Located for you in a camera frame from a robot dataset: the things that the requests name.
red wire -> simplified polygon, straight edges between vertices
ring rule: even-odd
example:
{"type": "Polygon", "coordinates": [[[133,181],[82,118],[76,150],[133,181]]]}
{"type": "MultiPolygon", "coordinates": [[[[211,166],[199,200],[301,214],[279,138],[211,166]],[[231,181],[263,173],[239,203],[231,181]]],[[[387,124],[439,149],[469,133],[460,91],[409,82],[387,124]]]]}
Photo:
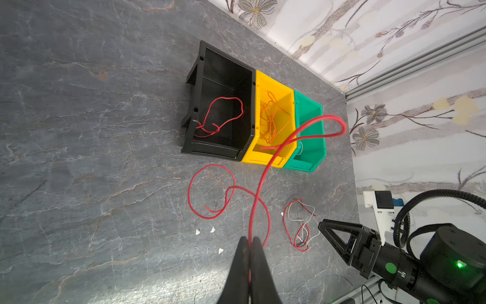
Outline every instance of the red wire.
{"type": "Polygon", "coordinates": [[[204,118],[203,124],[201,124],[200,122],[197,122],[197,123],[199,124],[199,126],[198,126],[198,127],[196,127],[196,130],[197,130],[197,129],[201,129],[201,130],[203,130],[204,132],[209,133],[209,135],[206,135],[206,136],[194,135],[194,137],[197,137],[197,138],[208,138],[209,136],[212,136],[212,135],[214,135],[214,134],[218,133],[218,132],[220,131],[220,129],[221,129],[221,128],[222,128],[224,125],[226,125],[227,123],[229,123],[229,122],[230,122],[230,121],[232,121],[232,120],[235,120],[235,119],[240,118],[242,115],[243,115],[243,101],[241,101],[241,99],[240,99],[240,98],[238,98],[238,97],[218,97],[218,98],[216,98],[215,100],[213,100],[213,101],[212,101],[212,103],[209,105],[208,112],[206,113],[206,117],[204,118]],[[241,105],[242,105],[242,112],[241,112],[241,114],[240,114],[240,115],[238,115],[237,117],[233,117],[233,118],[231,118],[231,119],[228,119],[228,120],[227,120],[227,121],[225,121],[225,122],[224,122],[222,125],[219,125],[219,126],[218,126],[217,124],[212,123],[212,125],[216,127],[216,131],[207,131],[206,129],[204,129],[204,125],[206,124],[206,119],[208,118],[209,111],[211,111],[211,106],[214,104],[214,102],[215,102],[215,101],[218,101],[218,100],[220,100],[220,99],[238,99],[238,101],[239,101],[239,102],[241,103],[241,105]]]}
{"type": "Polygon", "coordinates": [[[289,231],[287,230],[287,225],[285,225],[285,214],[287,213],[287,209],[289,209],[289,208],[290,208],[290,205],[292,205],[292,204],[293,204],[293,203],[295,203],[296,201],[298,201],[298,202],[300,203],[300,205],[301,205],[302,207],[304,207],[304,209],[305,209],[305,210],[307,210],[307,212],[309,212],[310,214],[312,214],[312,215],[314,215],[314,216],[315,216],[315,214],[313,214],[312,212],[310,212],[310,211],[309,211],[309,210],[308,210],[308,209],[307,209],[307,208],[306,208],[306,207],[305,207],[305,206],[302,204],[302,202],[300,202],[300,200],[301,200],[300,198],[299,198],[299,199],[296,199],[296,200],[294,200],[294,201],[290,202],[290,203],[287,205],[287,207],[285,207],[285,210],[283,211],[283,226],[284,226],[284,228],[285,228],[285,231],[287,232],[287,235],[289,236],[289,239],[290,239],[290,244],[292,244],[292,246],[294,246],[294,247],[295,247],[295,248],[296,248],[298,251],[300,251],[300,252],[306,252],[307,250],[309,250],[309,246],[307,245],[307,242],[309,241],[309,234],[310,234],[310,232],[309,232],[309,226],[307,226],[307,224],[306,224],[306,223],[302,223],[302,225],[300,226],[299,231],[297,231],[297,234],[296,234],[296,235],[295,235],[295,237],[294,237],[294,242],[292,242],[292,238],[290,237],[290,233],[289,233],[289,231]],[[297,239],[297,236],[299,235],[299,233],[300,233],[300,231],[302,230],[302,228],[304,227],[304,225],[307,227],[307,240],[306,240],[306,241],[304,242],[304,244],[302,244],[301,246],[297,246],[297,245],[295,244],[295,240],[297,239]],[[307,246],[307,248],[306,248],[305,250],[300,250],[300,248],[302,248],[302,247],[304,247],[304,246],[307,246]]]}
{"type": "Polygon", "coordinates": [[[263,171],[263,174],[261,175],[260,182],[258,183],[258,188],[257,188],[256,194],[254,194],[253,192],[251,192],[251,191],[249,191],[249,190],[247,190],[247,189],[245,189],[243,187],[235,186],[236,181],[235,181],[234,175],[231,173],[231,171],[229,171],[225,167],[223,167],[221,165],[217,165],[217,164],[211,164],[211,165],[207,165],[207,166],[203,167],[201,170],[199,170],[199,171],[196,172],[196,174],[192,177],[191,182],[189,183],[189,188],[188,188],[188,193],[187,193],[187,195],[188,195],[188,201],[189,201],[189,207],[191,208],[191,210],[197,216],[199,216],[201,218],[214,219],[214,218],[217,218],[219,215],[221,215],[221,213],[226,209],[226,207],[228,206],[229,201],[233,197],[234,190],[231,192],[231,195],[230,195],[230,197],[228,199],[228,191],[230,189],[241,189],[241,190],[246,191],[247,193],[249,193],[249,194],[251,194],[251,195],[253,195],[255,197],[255,199],[253,200],[253,206],[251,208],[251,213],[250,213],[250,223],[248,225],[248,244],[249,244],[249,246],[251,246],[251,242],[252,242],[252,239],[253,239],[253,237],[252,237],[253,236],[253,221],[254,221],[254,218],[255,218],[255,211],[257,210],[258,202],[260,202],[263,205],[263,207],[265,208],[265,211],[267,212],[267,217],[268,217],[268,231],[267,231],[267,236],[265,237],[265,241],[263,242],[263,245],[262,245],[263,247],[265,247],[265,245],[266,245],[266,243],[268,241],[268,237],[270,235],[271,221],[270,221],[270,213],[268,211],[268,208],[265,205],[265,203],[260,199],[260,193],[261,193],[261,188],[263,186],[263,182],[265,181],[265,177],[267,176],[268,170],[270,170],[270,167],[272,166],[272,164],[275,161],[275,159],[277,158],[277,156],[280,154],[280,152],[282,152],[282,150],[284,149],[284,147],[286,145],[290,144],[290,143],[293,143],[293,142],[298,141],[298,140],[301,140],[301,139],[308,139],[308,138],[331,138],[331,137],[341,136],[341,135],[345,134],[346,128],[347,128],[346,123],[340,117],[337,117],[337,116],[334,116],[334,115],[321,115],[321,116],[317,116],[317,117],[312,118],[311,120],[307,121],[306,123],[302,124],[299,128],[297,128],[297,130],[295,130],[292,134],[290,134],[289,137],[287,137],[287,139],[283,142],[283,144],[276,146],[276,147],[278,147],[278,149],[275,152],[275,154],[273,155],[273,157],[270,159],[270,161],[268,162],[267,166],[265,167],[265,170],[263,171]],[[294,136],[296,136],[298,133],[300,133],[303,130],[305,130],[306,128],[308,128],[310,125],[313,125],[313,124],[315,124],[315,123],[317,123],[319,121],[323,121],[323,120],[334,120],[334,121],[337,121],[341,125],[341,127],[342,127],[341,132],[334,133],[334,134],[327,134],[327,135],[310,135],[310,136],[299,137],[299,138],[296,138],[296,139],[291,139],[294,136]],[[211,166],[221,167],[221,168],[225,169],[226,171],[228,171],[231,174],[231,176],[233,177],[233,186],[228,187],[228,189],[226,190],[226,194],[225,194],[225,205],[224,205],[224,207],[222,209],[217,210],[217,211],[212,211],[211,209],[209,209],[206,206],[206,209],[208,209],[210,212],[217,213],[217,215],[215,215],[215,216],[207,217],[207,216],[200,215],[198,212],[196,212],[196,210],[194,210],[194,208],[191,205],[191,197],[190,197],[190,195],[191,195],[191,186],[192,186],[192,183],[194,181],[194,178],[201,171],[203,171],[204,169],[206,169],[208,167],[211,167],[211,166]]]}

green light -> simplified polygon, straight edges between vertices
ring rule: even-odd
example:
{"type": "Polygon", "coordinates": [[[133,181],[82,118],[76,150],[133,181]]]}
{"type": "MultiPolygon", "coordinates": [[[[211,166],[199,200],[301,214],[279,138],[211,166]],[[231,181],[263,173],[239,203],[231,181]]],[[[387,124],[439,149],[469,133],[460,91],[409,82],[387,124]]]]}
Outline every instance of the green light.
{"type": "Polygon", "coordinates": [[[466,264],[466,263],[464,263],[464,262],[462,262],[462,261],[457,261],[457,262],[456,262],[456,266],[457,266],[458,268],[464,268],[464,267],[466,267],[466,265],[467,265],[467,264],[466,264]]]}

green storage bin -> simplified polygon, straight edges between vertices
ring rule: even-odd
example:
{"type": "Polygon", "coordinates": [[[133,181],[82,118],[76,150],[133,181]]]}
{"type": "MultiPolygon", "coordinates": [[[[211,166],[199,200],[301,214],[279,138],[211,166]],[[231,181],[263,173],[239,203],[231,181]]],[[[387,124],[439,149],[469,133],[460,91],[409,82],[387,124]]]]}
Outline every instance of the green storage bin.
{"type": "MultiPolygon", "coordinates": [[[[322,105],[294,90],[295,95],[295,126],[323,114],[322,105]]],[[[323,135],[324,123],[317,122],[299,133],[300,136],[323,135]]],[[[314,172],[317,166],[326,157],[326,139],[314,138],[297,141],[297,149],[284,165],[285,169],[314,172]]]]}

black storage bin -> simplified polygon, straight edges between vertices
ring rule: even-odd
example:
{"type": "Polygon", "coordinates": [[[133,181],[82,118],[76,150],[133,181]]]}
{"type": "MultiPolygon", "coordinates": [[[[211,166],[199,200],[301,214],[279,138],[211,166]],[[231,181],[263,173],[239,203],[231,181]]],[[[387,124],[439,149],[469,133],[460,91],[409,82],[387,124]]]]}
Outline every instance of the black storage bin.
{"type": "MultiPolygon", "coordinates": [[[[181,126],[187,128],[182,153],[213,156],[241,161],[255,137],[255,69],[225,54],[201,40],[196,59],[187,83],[191,84],[189,110],[181,126]],[[207,138],[198,122],[203,123],[211,102],[218,97],[238,97],[243,102],[243,115],[224,125],[220,131],[207,138]]],[[[241,113],[241,103],[236,99],[218,100],[212,107],[205,129],[216,129],[241,113]]]]}

white bracket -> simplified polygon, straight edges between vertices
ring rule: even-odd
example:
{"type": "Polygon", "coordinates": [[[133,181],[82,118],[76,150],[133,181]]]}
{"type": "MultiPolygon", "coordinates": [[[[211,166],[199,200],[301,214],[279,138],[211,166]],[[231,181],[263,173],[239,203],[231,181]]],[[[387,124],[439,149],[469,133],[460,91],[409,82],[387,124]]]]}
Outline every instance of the white bracket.
{"type": "Polygon", "coordinates": [[[392,221],[397,216],[398,212],[403,207],[394,207],[393,209],[380,209],[376,204],[375,191],[363,191],[364,206],[366,208],[373,208],[375,213],[376,225],[378,226],[378,234],[380,235],[380,240],[382,246],[385,245],[385,232],[392,231],[392,227],[395,223],[392,221]]]}

